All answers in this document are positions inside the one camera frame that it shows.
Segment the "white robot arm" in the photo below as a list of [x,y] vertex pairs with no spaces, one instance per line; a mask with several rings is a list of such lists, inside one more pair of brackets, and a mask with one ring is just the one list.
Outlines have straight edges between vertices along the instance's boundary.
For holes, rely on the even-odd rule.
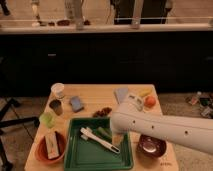
[[132,93],[112,112],[110,128],[115,134],[136,132],[213,155],[213,120],[145,113],[143,100]]

